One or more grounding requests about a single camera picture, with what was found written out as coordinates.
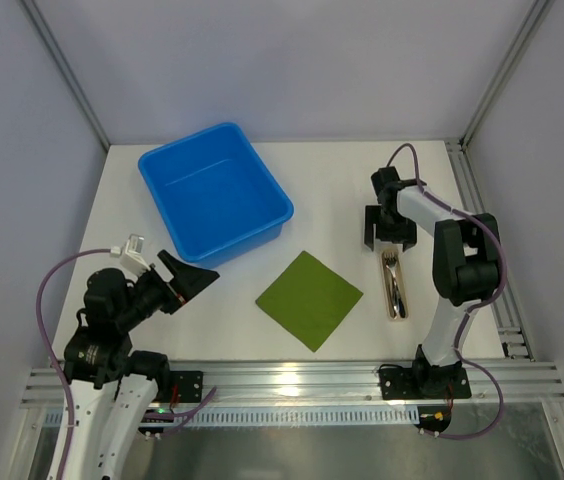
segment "blue plastic container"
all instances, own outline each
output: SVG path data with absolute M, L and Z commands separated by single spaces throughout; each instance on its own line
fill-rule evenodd
M 145 153 L 138 167 L 180 257 L 213 268 L 277 237 L 293 204 L 242 130 L 222 123 Z

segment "purple cable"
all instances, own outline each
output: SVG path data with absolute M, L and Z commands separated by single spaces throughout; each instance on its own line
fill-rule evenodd
M 69 387 L 69 382 L 64 376 L 64 372 L 62 371 L 62 367 L 60 366 L 58 357 L 56 357 L 55 353 L 53 352 L 53 346 L 51 345 L 51 340 L 49 340 L 49 335 L 46 333 L 46 328 L 44 327 L 44 320 L 42 319 L 42 294 L 44 293 L 44 288 L 46 287 L 46 284 L 49 283 L 49 280 L 51 279 L 53 274 L 67 263 L 70 263 L 73 260 L 80 257 L 84 257 L 86 255 L 92 255 L 94 253 L 109 253 L 109 251 L 110 250 L 108 248 L 85 250 L 84 252 L 79 252 L 76 253 L 75 255 L 71 255 L 70 257 L 65 258 L 60 263 L 58 263 L 55 267 L 49 270 L 49 273 L 47 273 L 44 276 L 42 282 L 40 283 L 40 287 L 38 288 L 38 294 L 35 299 L 35 316 L 37 317 L 38 329 L 40 330 L 42 343 L 44 343 L 44 348 L 46 348 L 46 353 L 49 355 L 49 358 L 51 359 L 51 365 L 53 366 L 55 372 L 58 374 L 58 377 L 60 378 L 60 382 L 62 383 L 62 389 L 64 390 L 64 395 L 66 396 L 68 420 L 67 420 L 66 438 L 64 440 L 64 448 L 62 449 L 62 457 L 60 458 L 60 463 L 58 464 L 57 480 L 62 480 L 62 477 L 64 476 L 66 461 L 69 457 L 69 450 L 71 449 L 71 440 L 73 439 L 72 426 L 75 422 L 75 405 L 73 403 L 73 395 L 71 394 L 71 387 Z
M 187 423 L 193 420 L 193 417 L 195 416 L 196 413 L 198 413 L 200 410 L 206 407 L 208 403 L 211 400 L 213 400 L 213 397 L 215 397 L 215 393 L 217 389 L 218 389 L 217 387 L 213 387 L 209 391 L 209 393 L 207 393 L 206 396 L 202 399 L 200 404 L 197 407 L 192 408 L 191 410 L 188 410 L 186 412 L 178 412 L 178 413 L 147 413 L 146 415 L 144 415 L 144 419 L 175 421 L 176 418 L 184 417 L 184 420 L 182 420 L 179 424 L 170 427 L 168 430 L 166 430 L 164 433 L 161 434 L 162 437 L 168 437 L 169 435 L 173 435 L 174 433 L 177 433 L 180 430 L 182 430 Z
M 487 305 L 492 304 L 493 302 L 495 302 L 495 300 L 497 300 L 497 298 L 500 295 L 502 295 L 502 292 L 504 291 L 504 287 L 506 286 L 506 277 L 507 277 L 507 268 L 508 268 L 507 262 L 506 262 L 506 255 L 504 254 L 504 250 L 502 249 L 502 245 L 500 245 L 500 242 L 496 238 L 495 234 L 489 228 L 487 228 L 486 225 L 484 225 L 478 219 L 473 218 L 468 213 L 463 212 L 461 210 L 454 209 L 451 205 L 443 202 L 442 200 L 435 197 L 434 195 L 431 195 L 429 192 L 427 192 L 424 189 L 424 185 L 422 184 L 422 181 L 420 180 L 420 165 L 419 165 L 419 162 L 418 162 L 418 154 L 415 151 L 415 147 L 412 144 L 403 143 L 402 145 L 400 145 L 397 148 L 397 150 L 395 152 L 393 152 L 393 155 L 391 155 L 391 158 L 389 159 L 389 161 L 387 163 L 387 167 L 390 166 L 391 163 L 393 163 L 393 160 L 395 160 L 395 157 L 397 156 L 397 154 L 400 153 L 400 151 L 402 151 L 402 149 L 404 149 L 404 148 L 409 148 L 411 150 L 411 153 L 413 154 L 413 166 L 414 166 L 414 170 L 415 170 L 415 182 L 416 182 L 418 188 L 420 189 L 420 191 L 422 192 L 422 195 L 424 195 L 425 198 L 427 198 L 428 200 L 433 202 L 438 207 L 443 208 L 445 210 L 448 210 L 449 213 L 457 215 L 457 216 L 473 223 L 480 230 L 482 230 L 484 235 L 486 235 L 488 237 L 489 241 L 495 246 L 496 250 L 498 251 L 498 264 L 499 264 L 499 268 L 500 268 L 500 283 L 498 285 L 498 288 L 495 290 L 495 292 L 493 292 L 493 295 L 491 295 L 486 300 L 483 300 L 482 302 L 477 303 L 475 305 L 471 305 L 470 307 L 468 307 L 466 309 L 464 317 L 462 318 L 462 321 L 460 322 L 460 326 L 458 327 L 458 331 L 457 331 L 457 333 L 455 335 L 455 339 L 453 341 L 453 348 L 455 349 L 460 361 L 472 366 L 473 368 L 477 368 L 482 373 L 484 373 L 489 378 L 489 380 L 491 380 L 491 382 L 493 382 L 493 385 L 495 386 L 495 389 L 498 393 L 498 413 L 495 416 L 495 418 L 493 419 L 493 421 L 488 426 L 486 426 L 485 428 L 480 430 L 479 432 L 469 433 L 469 434 L 464 434 L 464 435 L 453 435 L 453 434 L 448 434 L 448 433 L 438 434 L 438 437 L 445 438 L 447 440 L 471 440 L 473 438 L 478 438 L 478 437 L 481 437 L 482 435 L 486 435 L 491 430 L 493 430 L 495 428 L 495 426 L 500 422 L 500 420 L 502 419 L 502 416 L 504 415 L 504 395 L 502 394 L 502 388 L 500 387 L 500 384 L 495 379 L 495 377 L 491 374 L 491 372 L 489 372 L 482 365 L 478 365 L 477 363 L 472 362 L 470 360 L 467 360 L 462 356 L 462 353 L 460 352 L 460 341 L 462 339 L 462 335 L 464 334 L 464 330 L 466 330 L 466 327 L 469 324 L 469 320 L 471 319 L 471 313 L 473 313 L 478 308 L 482 308 L 482 307 L 485 307 Z M 428 433 L 429 435 L 435 435 L 433 432 L 430 432 L 428 430 L 426 430 L 426 433 Z

